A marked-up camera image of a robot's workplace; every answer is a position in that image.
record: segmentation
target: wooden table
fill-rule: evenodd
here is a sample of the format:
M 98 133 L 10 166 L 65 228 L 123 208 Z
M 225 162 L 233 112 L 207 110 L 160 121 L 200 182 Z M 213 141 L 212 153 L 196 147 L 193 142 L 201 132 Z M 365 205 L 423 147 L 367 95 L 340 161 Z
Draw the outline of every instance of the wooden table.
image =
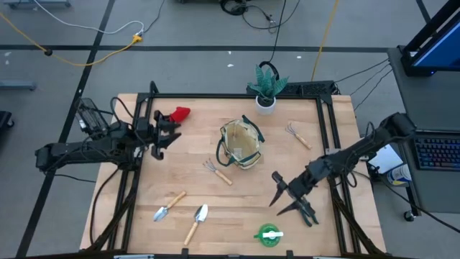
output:
M 121 94 L 119 98 L 130 110 L 134 110 L 136 94 Z M 293 250 L 295 255 L 340 255 L 326 179 L 307 195 L 316 210 L 320 222 L 318 225 L 307 227 L 299 212 L 288 212 L 277 217 L 276 213 L 292 202 L 287 194 L 283 194 L 274 206 L 268 207 L 276 192 L 275 182 L 271 178 L 273 171 L 278 171 L 289 182 L 302 173 L 310 160 L 323 155 L 316 102 L 277 100 L 274 114 L 266 117 L 258 115 L 254 105 L 253 99 L 154 100 L 153 109 L 159 109 L 163 114 L 173 112 L 177 106 L 190 107 L 192 112 L 178 129 L 183 135 L 165 151 L 164 160 L 155 160 L 150 153 L 144 155 L 129 253 L 180 253 L 194 222 L 196 209 L 207 204 L 208 217 L 198 226 L 188 245 L 190 254 L 285 255 L 286 250 Z M 359 139 L 350 97 L 333 96 L 333 108 L 341 146 L 348 147 Z M 324 110 L 328 139 L 333 147 L 326 106 Z M 131 121 L 120 105 L 116 106 L 116 113 L 120 119 Z M 266 139 L 262 144 L 262 158 L 247 171 L 235 165 L 221 167 L 215 157 L 217 142 L 221 137 L 219 128 L 233 119 L 240 119 L 243 114 L 260 128 Z M 290 122 L 313 146 L 312 150 L 307 150 L 285 131 Z M 202 163 L 209 158 L 234 182 L 232 186 L 203 167 Z M 115 165 L 110 163 L 101 165 L 94 193 L 114 169 Z M 356 169 L 367 173 L 363 163 Z M 95 237 L 113 216 L 120 177 L 121 173 L 118 173 L 109 181 L 98 199 Z M 370 182 L 359 176 L 357 180 L 358 186 L 350 189 L 354 216 L 375 245 L 385 250 Z M 187 196 L 161 222 L 153 222 L 154 213 L 181 191 L 187 191 Z M 83 233 L 82 248 L 89 246 L 90 215 L 91 209 Z M 348 234 L 348 224 L 344 219 L 343 222 L 344 231 Z M 284 232 L 278 246 L 266 248 L 253 238 L 265 223 L 273 223 Z M 116 247 L 121 244 L 123 227 L 124 220 L 119 225 Z M 348 251 L 351 251 L 349 235 L 346 238 Z

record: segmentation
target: green leaves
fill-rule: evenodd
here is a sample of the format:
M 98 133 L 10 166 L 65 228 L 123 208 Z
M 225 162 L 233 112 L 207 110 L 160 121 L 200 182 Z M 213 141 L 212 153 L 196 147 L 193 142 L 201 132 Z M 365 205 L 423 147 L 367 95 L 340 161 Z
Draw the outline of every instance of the green leaves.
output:
M 253 83 L 248 83 L 248 87 L 250 89 L 259 93 L 263 99 L 273 99 L 277 94 L 279 94 L 288 83 L 288 78 L 281 78 L 280 80 L 276 80 L 276 75 L 272 76 L 272 71 L 267 69 L 264 72 L 262 69 L 256 65 L 256 77 L 257 77 L 257 85 Z

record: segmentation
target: red object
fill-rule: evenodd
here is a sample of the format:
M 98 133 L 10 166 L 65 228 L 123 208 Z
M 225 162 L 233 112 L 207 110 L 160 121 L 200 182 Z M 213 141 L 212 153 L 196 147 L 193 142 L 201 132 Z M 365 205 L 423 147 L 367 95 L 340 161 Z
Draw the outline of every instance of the red object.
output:
M 170 122 L 182 122 L 190 114 L 190 108 L 176 107 L 175 112 L 170 115 Z

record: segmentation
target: white pot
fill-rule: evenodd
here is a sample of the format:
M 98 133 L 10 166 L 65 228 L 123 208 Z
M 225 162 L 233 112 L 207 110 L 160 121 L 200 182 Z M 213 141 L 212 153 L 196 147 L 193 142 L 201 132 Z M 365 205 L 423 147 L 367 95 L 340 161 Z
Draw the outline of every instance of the white pot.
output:
M 275 110 L 275 104 L 276 104 L 276 97 L 273 97 L 273 104 L 270 105 L 269 107 L 263 107 L 262 105 L 259 104 L 259 102 L 257 101 L 257 96 L 256 96 L 256 111 L 260 114 L 260 115 L 270 115 L 271 113 L 273 113 L 273 111 Z

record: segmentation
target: gray floor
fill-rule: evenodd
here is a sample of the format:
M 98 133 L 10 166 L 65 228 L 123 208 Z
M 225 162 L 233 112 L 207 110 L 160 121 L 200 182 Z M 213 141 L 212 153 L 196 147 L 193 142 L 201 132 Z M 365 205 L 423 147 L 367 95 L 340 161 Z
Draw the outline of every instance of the gray floor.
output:
M 446 0 L 424 0 L 434 15 Z M 52 9 L 68 22 L 98 27 L 108 0 L 72 1 L 72 9 Z M 275 36 L 254 30 L 241 17 L 224 14 L 217 0 L 189 0 L 178 4 L 166 0 L 161 18 L 144 36 L 141 45 L 272 45 Z M 148 24 L 157 12 L 160 0 L 117 0 L 108 29 L 131 19 Z M 254 0 L 276 17 L 281 0 Z M 282 27 L 279 46 L 319 46 L 332 0 L 301 0 L 293 18 Z M 286 13 L 295 5 L 287 1 Z M 46 14 L 34 10 L 10 10 L 0 6 L 16 26 L 42 44 L 92 45 L 95 32 L 58 24 Z M 249 21 L 265 26 L 256 11 Z M 336 18 L 326 43 L 331 47 L 394 47 L 407 43 L 424 25 L 415 0 L 346 0 L 339 4 Z M 137 31 L 136 25 L 117 35 L 104 35 L 102 45 L 127 44 Z M 0 45 L 26 45 L 6 23 L 0 21 Z M 58 55 L 84 63 L 88 51 L 57 51 Z M 99 51 L 96 59 L 108 52 Z M 154 80 L 161 92 L 241 93 L 247 82 L 254 80 L 254 67 L 270 57 L 269 52 L 180 51 L 125 52 L 94 66 L 84 96 L 92 98 L 99 108 L 107 109 L 109 99 L 119 93 L 146 91 Z M 290 81 L 309 81 L 316 53 L 277 52 L 273 63 Z M 315 80 L 338 80 L 384 60 L 384 53 L 324 53 Z M 1 141 L 0 149 L 0 258 L 15 255 L 43 175 L 35 169 L 34 150 L 58 140 L 70 102 L 83 69 L 62 64 L 35 50 L 0 51 L 0 78 L 28 79 L 38 82 L 31 91 L 0 92 L 0 110 L 13 112 L 16 126 Z M 370 71 L 339 83 L 343 94 L 350 94 L 374 72 Z M 353 95 L 356 106 L 380 77 L 376 76 Z M 360 132 L 368 121 L 375 124 L 393 112 L 403 112 L 397 85 L 392 74 L 356 111 Z M 69 141 L 79 141 L 83 134 L 76 127 Z M 81 178 L 95 179 L 98 165 L 67 166 L 60 170 Z M 93 184 L 56 178 L 28 255 L 73 252 L 80 244 L 88 213 Z M 428 217 L 407 223 L 401 217 L 407 204 L 384 186 L 374 190 L 385 243 L 390 253 L 415 258 L 456 258 L 460 237 Z M 437 214 L 460 227 L 460 216 Z

